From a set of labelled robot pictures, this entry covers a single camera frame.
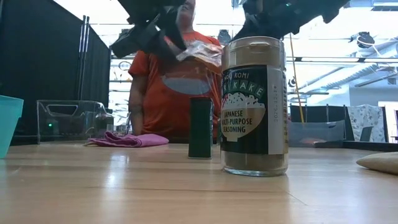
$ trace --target orange shirt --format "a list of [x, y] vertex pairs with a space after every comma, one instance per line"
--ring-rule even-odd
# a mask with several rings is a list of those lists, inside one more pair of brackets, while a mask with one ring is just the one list
[[[218, 40], [198, 32], [183, 35], [186, 44], [195, 40], [220, 45]], [[188, 138], [190, 130], [190, 98], [210, 97], [215, 105], [213, 137], [217, 136], [220, 113], [221, 76], [204, 63], [184, 60], [165, 68], [155, 55], [138, 51], [129, 70], [131, 75], [148, 76], [144, 97], [143, 134], [166, 138]]]

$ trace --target gray bin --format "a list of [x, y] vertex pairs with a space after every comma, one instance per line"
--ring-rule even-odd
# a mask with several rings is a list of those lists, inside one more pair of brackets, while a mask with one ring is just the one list
[[315, 147], [316, 142], [344, 140], [345, 121], [329, 123], [289, 122], [290, 147]]

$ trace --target wooden table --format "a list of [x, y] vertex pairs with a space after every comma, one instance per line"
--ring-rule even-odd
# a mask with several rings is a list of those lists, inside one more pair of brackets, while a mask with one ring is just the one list
[[371, 153], [293, 148], [287, 175], [264, 178], [220, 171], [217, 147], [11, 147], [0, 223], [398, 223], [398, 177], [355, 163]]

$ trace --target teal bin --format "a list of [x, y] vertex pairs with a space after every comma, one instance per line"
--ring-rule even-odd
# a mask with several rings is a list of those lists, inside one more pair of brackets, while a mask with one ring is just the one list
[[0, 95], [0, 159], [7, 155], [23, 105], [22, 99]]

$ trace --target pink towel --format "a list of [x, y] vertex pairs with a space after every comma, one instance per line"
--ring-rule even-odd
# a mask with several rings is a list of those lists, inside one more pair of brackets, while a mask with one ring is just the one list
[[148, 147], [160, 146], [169, 143], [167, 138], [156, 134], [143, 134], [134, 136], [127, 134], [124, 137], [117, 136], [111, 132], [105, 133], [105, 139], [89, 139], [86, 146], [97, 145], [103, 147]]

